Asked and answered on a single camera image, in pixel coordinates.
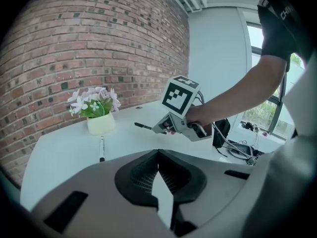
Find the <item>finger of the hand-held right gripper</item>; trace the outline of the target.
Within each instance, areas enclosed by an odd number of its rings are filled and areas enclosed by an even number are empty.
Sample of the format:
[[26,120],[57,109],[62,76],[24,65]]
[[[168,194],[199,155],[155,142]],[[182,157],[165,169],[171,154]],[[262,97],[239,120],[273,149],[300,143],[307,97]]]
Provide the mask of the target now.
[[153,128],[152,131],[156,134],[174,131],[171,115],[165,115]]

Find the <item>black backpack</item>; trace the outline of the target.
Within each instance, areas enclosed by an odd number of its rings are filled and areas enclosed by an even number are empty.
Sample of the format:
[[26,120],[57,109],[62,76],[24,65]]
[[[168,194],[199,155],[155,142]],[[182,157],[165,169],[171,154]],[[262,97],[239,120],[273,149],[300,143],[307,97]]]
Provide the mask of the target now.
[[[230,131],[231,125],[228,121],[228,119],[222,119],[219,121],[216,121],[215,126],[219,129],[219,131],[222,133],[222,135],[227,138],[228,133]],[[213,143],[212,145],[216,148],[216,150],[220,153],[218,150],[221,148],[225,143],[225,140],[222,138],[220,133],[218,132],[217,129],[214,130],[214,136],[213,136]]]

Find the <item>grey oval device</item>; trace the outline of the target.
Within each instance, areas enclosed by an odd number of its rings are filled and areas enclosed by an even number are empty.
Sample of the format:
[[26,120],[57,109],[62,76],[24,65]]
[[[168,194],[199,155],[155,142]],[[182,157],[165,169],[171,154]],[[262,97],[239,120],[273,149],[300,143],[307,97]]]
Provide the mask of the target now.
[[258,154],[254,153],[255,149],[249,145],[229,143],[227,150],[233,157],[246,161],[247,165],[255,165],[258,160]]

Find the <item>person's right hand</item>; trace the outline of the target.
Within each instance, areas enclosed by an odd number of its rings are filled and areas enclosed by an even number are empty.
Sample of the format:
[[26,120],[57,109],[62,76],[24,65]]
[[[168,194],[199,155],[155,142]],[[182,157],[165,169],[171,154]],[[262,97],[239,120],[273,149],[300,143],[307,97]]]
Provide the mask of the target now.
[[199,123],[202,127],[209,126],[211,117],[205,105],[191,106],[185,115],[187,123]]

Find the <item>white desk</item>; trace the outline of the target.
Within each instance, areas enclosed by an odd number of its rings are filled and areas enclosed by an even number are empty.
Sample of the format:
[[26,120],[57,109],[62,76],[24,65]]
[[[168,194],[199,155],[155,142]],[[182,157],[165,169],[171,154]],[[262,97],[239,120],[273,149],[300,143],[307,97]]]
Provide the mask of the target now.
[[[140,128],[135,122],[153,127],[167,111],[159,102],[130,107],[113,114],[115,128],[104,135],[106,160],[152,149],[167,149],[187,155],[244,165],[245,161],[220,153],[212,139],[191,142],[183,135],[164,135]],[[58,129],[40,137],[24,173],[20,203],[27,210],[56,186],[82,169],[99,162],[99,136],[88,132],[85,121]]]

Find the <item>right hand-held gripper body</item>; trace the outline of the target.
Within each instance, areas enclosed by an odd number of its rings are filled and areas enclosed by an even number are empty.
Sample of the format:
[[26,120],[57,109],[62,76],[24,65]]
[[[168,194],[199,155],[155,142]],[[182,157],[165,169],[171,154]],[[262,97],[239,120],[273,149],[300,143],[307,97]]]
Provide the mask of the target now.
[[206,132],[200,123],[186,120],[186,114],[200,93],[200,88],[199,83],[185,76],[176,76],[167,81],[162,98],[162,105],[168,110],[168,118],[163,124],[168,124],[168,128],[192,142],[211,138],[213,132],[212,127]]

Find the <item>black and white marker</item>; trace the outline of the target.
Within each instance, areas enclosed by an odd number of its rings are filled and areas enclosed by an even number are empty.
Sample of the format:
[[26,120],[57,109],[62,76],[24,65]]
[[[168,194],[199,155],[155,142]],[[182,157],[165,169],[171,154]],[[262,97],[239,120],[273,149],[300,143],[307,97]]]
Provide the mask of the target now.
[[105,161],[105,143],[104,137],[100,137],[100,144],[99,144],[99,162]]

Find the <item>potted pale flower plant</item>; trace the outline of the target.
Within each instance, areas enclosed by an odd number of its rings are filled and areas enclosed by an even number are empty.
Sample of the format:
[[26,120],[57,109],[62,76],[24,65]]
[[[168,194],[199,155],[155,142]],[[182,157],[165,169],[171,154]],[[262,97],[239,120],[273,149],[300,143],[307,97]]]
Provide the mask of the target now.
[[70,103],[71,115],[86,119],[91,135],[103,135],[114,130],[113,113],[119,110],[121,103],[113,88],[107,90],[105,87],[92,87],[82,94],[77,90],[67,101]]

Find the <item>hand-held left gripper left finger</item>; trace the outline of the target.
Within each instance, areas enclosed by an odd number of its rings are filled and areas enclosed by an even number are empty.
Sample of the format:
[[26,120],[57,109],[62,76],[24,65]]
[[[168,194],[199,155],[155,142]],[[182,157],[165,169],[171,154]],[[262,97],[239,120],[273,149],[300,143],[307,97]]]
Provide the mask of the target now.
[[51,190],[32,209],[49,238],[171,238],[151,180],[154,150],[93,164]]

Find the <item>person's black t-shirt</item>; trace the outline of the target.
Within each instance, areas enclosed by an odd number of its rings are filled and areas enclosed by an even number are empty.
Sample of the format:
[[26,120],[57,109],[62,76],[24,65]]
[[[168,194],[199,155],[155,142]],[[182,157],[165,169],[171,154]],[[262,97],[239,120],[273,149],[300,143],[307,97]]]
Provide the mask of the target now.
[[262,54],[287,63],[296,53],[308,62],[317,50],[317,0],[259,0],[263,30]]

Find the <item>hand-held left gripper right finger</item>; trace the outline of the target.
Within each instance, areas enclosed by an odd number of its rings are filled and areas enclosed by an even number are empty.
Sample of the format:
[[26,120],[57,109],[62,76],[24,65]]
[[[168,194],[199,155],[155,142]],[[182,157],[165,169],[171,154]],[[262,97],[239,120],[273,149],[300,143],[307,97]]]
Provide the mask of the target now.
[[252,168],[158,151],[158,172],[173,195],[170,228],[186,235],[216,216],[241,190]]

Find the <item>person's right forearm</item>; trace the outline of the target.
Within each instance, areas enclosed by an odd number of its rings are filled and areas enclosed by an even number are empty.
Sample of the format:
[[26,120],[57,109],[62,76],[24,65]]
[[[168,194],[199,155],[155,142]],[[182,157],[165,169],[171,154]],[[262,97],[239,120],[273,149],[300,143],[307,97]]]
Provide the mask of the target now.
[[286,65],[285,60],[276,56],[261,56],[236,85],[206,103],[204,123],[237,115],[265,102],[279,87]]

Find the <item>dark framed window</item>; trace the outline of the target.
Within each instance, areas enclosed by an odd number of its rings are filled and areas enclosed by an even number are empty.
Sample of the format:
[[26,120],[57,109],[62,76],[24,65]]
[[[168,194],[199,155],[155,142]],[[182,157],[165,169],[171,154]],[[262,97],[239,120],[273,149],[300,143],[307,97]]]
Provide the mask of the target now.
[[273,95],[255,108],[243,113],[241,123],[251,123],[260,130],[266,131],[281,139],[290,137],[295,129],[294,122],[282,103],[282,98],[288,93],[304,73],[302,59],[295,53],[290,58],[290,69]]

